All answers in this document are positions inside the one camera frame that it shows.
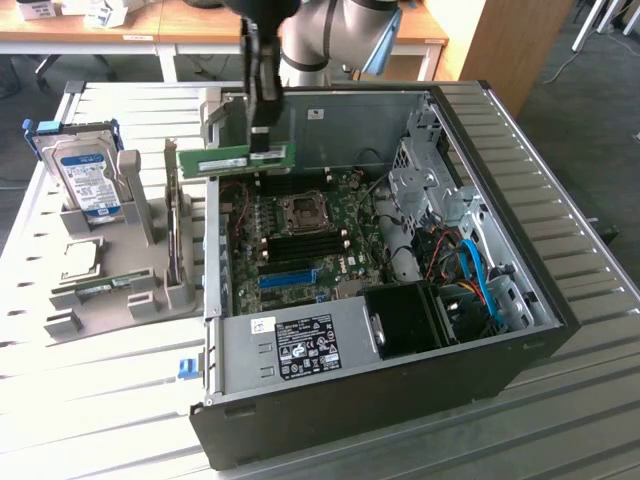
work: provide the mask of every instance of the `gray carpet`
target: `gray carpet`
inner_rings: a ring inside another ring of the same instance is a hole
[[[554,45],[518,122],[587,216],[602,215],[621,234],[611,249],[633,280],[640,282],[640,144],[632,135],[640,131],[638,79],[640,58],[606,36],[593,35],[584,52],[551,85],[553,75],[570,55],[579,25],[567,22]],[[640,45],[623,39],[636,51]],[[204,59],[208,71],[223,80],[240,79],[239,57]],[[13,59],[22,90],[0,100],[0,176],[27,179],[35,159],[22,138],[24,118],[48,119],[55,114],[67,80],[106,81],[103,67],[90,56],[63,56],[47,73],[50,90],[38,90],[33,76],[36,62]],[[119,81],[160,81],[158,59],[152,56],[109,56]],[[194,73],[184,57],[177,57],[179,79],[206,80]],[[0,180],[0,187],[16,186]],[[0,190],[0,250],[4,247],[22,192]]]

